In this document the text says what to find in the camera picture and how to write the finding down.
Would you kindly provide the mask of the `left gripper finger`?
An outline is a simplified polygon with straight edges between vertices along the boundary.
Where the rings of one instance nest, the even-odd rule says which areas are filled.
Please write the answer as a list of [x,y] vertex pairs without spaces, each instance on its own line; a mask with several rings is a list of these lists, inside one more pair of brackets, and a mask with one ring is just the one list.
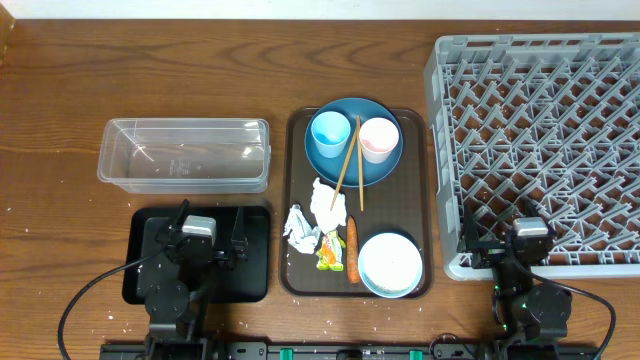
[[171,235],[182,231],[182,226],[186,220],[189,206],[190,206],[189,201],[187,199],[184,199],[180,207],[178,208],[178,212],[176,216],[174,217],[174,219],[172,220],[169,226],[169,233]]
[[239,207],[237,209],[235,223],[231,235],[231,244],[237,255],[247,254],[248,241],[245,236],[244,219],[244,208]]

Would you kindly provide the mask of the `small white tissue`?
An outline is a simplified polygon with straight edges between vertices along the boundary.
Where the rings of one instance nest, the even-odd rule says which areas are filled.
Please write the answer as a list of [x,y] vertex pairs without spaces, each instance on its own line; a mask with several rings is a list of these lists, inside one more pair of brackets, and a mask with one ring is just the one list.
[[300,205],[294,204],[289,210],[283,236],[298,252],[314,254],[321,237],[321,230],[318,227],[311,227]]

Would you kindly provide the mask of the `white bowl blue rim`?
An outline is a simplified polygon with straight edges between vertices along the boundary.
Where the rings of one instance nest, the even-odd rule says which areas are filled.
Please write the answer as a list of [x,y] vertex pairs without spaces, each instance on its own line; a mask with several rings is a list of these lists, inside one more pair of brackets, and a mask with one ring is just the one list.
[[401,298],[419,284],[423,260],[416,245],[398,233],[379,233],[368,239],[358,255],[364,285],[383,298]]

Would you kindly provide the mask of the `large white tissue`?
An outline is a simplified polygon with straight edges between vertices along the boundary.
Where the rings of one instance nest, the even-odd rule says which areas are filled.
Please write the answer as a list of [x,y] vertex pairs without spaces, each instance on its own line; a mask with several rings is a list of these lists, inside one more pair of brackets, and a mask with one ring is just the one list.
[[316,224],[321,232],[328,234],[347,222],[346,196],[339,193],[334,199],[335,190],[320,181],[313,182],[310,211],[315,216]]

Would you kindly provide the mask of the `orange carrot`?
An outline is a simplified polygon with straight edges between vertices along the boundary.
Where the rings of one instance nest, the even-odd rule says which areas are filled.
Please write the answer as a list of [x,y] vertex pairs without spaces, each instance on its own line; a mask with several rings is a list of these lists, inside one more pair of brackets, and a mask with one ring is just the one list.
[[347,276],[351,284],[360,282],[358,270],[358,232],[357,225],[352,216],[347,221]]

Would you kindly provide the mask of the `green orange snack wrapper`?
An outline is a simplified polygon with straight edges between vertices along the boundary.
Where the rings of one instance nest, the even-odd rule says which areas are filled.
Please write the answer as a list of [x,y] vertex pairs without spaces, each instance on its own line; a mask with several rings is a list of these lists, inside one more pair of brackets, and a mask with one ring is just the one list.
[[325,234],[322,238],[321,247],[316,252],[318,257],[316,268],[321,271],[342,272],[344,270],[342,254],[345,248],[346,243],[339,236],[337,230]]

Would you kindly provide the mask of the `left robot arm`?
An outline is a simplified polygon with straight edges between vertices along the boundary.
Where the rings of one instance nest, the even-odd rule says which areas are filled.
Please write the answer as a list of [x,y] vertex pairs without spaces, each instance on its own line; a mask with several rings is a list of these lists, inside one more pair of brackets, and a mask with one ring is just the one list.
[[189,213],[183,201],[155,235],[167,270],[149,267],[155,282],[144,295],[150,316],[145,359],[211,359],[213,341],[202,334],[208,304],[222,277],[247,259],[244,209],[234,214],[231,234],[217,233],[213,217]]

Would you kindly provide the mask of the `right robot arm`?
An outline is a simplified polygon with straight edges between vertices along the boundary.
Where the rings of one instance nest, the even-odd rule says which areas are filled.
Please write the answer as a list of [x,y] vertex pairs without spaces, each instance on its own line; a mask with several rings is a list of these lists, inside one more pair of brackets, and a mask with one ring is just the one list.
[[483,240],[471,208],[464,207],[460,252],[474,269],[489,269],[495,281],[492,311],[505,334],[473,351],[475,359],[558,359],[557,342],[567,336],[572,295],[535,282],[531,267],[548,256],[556,236],[532,204],[501,240]]

